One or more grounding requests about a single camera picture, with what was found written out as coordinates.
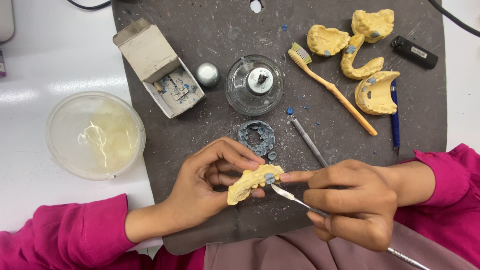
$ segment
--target wax carving instrument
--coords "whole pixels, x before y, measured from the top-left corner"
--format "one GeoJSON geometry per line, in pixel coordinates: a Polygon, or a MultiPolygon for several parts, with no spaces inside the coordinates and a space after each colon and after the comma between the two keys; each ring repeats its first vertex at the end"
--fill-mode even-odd
{"type": "MultiPolygon", "coordinates": [[[[274,184],[270,184],[273,188],[273,190],[275,190],[275,192],[277,192],[278,194],[280,194],[281,196],[289,199],[289,200],[292,200],[292,201],[296,201],[298,202],[299,204],[305,206],[306,208],[308,208],[309,211],[312,211],[312,212],[315,212],[319,215],[321,215],[322,217],[326,218],[328,217],[328,213],[326,212],[323,212],[322,210],[319,210],[317,208],[313,208],[313,207],[310,207],[308,205],[306,205],[304,202],[300,201],[299,199],[296,199],[295,196],[293,194],[291,194],[290,192],[280,188],[279,186],[277,185],[274,185],[274,184]]],[[[423,266],[422,264],[420,264],[419,262],[411,259],[410,257],[402,254],[401,252],[389,247],[385,252],[389,253],[389,254],[392,254],[393,256],[397,257],[398,259],[406,262],[407,264],[417,268],[417,269],[420,269],[420,270],[430,270],[429,268],[423,266]]]]}
{"type": "Polygon", "coordinates": [[[305,132],[305,130],[303,130],[303,127],[301,126],[300,122],[298,119],[293,119],[292,120],[292,123],[293,125],[297,128],[297,130],[299,131],[301,137],[305,140],[305,142],[307,143],[308,147],[310,147],[310,149],[312,150],[313,154],[317,157],[318,161],[320,162],[320,164],[322,165],[322,167],[326,168],[328,167],[328,164],[327,162],[325,161],[325,159],[323,158],[322,154],[320,154],[320,151],[318,151],[317,147],[315,146],[315,144],[313,143],[313,141],[310,139],[310,137],[308,136],[308,134],[305,132]]]}

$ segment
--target yellow toothbrush handle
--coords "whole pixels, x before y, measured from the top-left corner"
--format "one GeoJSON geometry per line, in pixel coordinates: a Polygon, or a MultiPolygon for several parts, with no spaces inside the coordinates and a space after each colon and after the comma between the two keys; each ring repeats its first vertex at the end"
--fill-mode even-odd
{"type": "Polygon", "coordinates": [[[310,75],[313,79],[317,80],[319,83],[324,85],[328,91],[335,95],[335,97],[340,101],[340,103],[347,108],[347,110],[357,119],[357,121],[370,133],[372,136],[376,136],[378,133],[376,130],[367,122],[367,120],[359,113],[359,111],[340,93],[336,86],[328,81],[325,81],[322,77],[315,74],[310,69],[306,69],[305,72],[310,75]]]}

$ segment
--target metal handle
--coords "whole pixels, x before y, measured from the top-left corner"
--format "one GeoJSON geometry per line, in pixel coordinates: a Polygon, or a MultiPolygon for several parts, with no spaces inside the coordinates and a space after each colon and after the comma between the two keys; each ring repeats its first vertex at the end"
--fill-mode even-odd
{"type": "Polygon", "coordinates": [[[392,254],[393,256],[397,257],[398,259],[406,262],[407,264],[415,267],[415,268],[418,268],[420,270],[430,270],[430,268],[427,268],[425,266],[423,266],[422,264],[420,264],[419,262],[417,262],[416,260],[408,257],[407,255],[389,247],[387,250],[386,250],[387,253],[390,253],[392,254]]]}
{"type": "Polygon", "coordinates": [[[310,207],[310,208],[308,208],[308,210],[309,210],[309,211],[312,211],[312,212],[315,212],[315,213],[321,215],[321,216],[324,217],[324,218],[328,217],[328,214],[327,214],[327,213],[325,213],[325,212],[323,212],[322,210],[319,210],[319,209],[317,209],[317,208],[310,207]]]}
{"type": "Polygon", "coordinates": [[[299,131],[301,137],[303,138],[303,140],[305,140],[305,142],[307,143],[308,147],[310,147],[310,149],[312,150],[313,154],[317,157],[318,161],[320,162],[320,164],[322,165],[322,167],[326,168],[328,167],[328,163],[327,161],[324,159],[324,157],[322,156],[322,154],[320,154],[320,151],[318,151],[317,147],[315,146],[315,144],[313,143],[312,139],[310,139],[310,137],[308,136],[308,134],[305,132],[305,130],[303,129],[303,127],[301,126],[300,122],[298,121],[298,119],[293,119],[292,120],[292,123],[293,125],[297,128],[297,130],[299,131]]]}

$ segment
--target lighter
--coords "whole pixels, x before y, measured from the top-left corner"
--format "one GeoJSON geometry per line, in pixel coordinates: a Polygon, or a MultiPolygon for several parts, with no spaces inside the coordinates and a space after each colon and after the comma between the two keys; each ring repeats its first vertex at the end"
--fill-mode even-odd
{"type": "Polygon", "coordinates": [[[438,56],[401,36],[397,36],[392,41],[392,47],[394,47],[394,52],[426,69],[433,69],[438,62],[438,56]]]}

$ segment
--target left hand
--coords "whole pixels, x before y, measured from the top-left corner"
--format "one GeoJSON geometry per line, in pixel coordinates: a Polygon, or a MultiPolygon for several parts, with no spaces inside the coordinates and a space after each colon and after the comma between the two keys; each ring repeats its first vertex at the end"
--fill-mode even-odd
{"type": "MultiPolygon", "coordinates": [[[[140,228],[148,230],[148,224],[153,224],[155,231],[146,233],[144,230],[141,237],[137,237],[135,233],[130,237],[127,232],[127,237],[132,242],[138,243],[205,222],[228,206],[228,191],[216,192],[213,191],[213,186],[220,184],[230,186],[239,179],[224,172],[241,173],[244,170],[256,170],[259,164],[265,164],[265,160],[233,139],[222,137],[209,143],[185,159],[172,192],[165,201],[151,206],[151,211],[143,208],[147,211],[144,215],[150,218],[145,220],[140,216],[136,217],[135,223],[138,226],[135,227],[135,231],[141,231],[140,228]]],[[[251,196],[264,197],[265,192],[261,188],[256,188],[251,191],[251,196]]],[[[128,219],[129,216],[125,221],[126,231],[128,219]]]]}

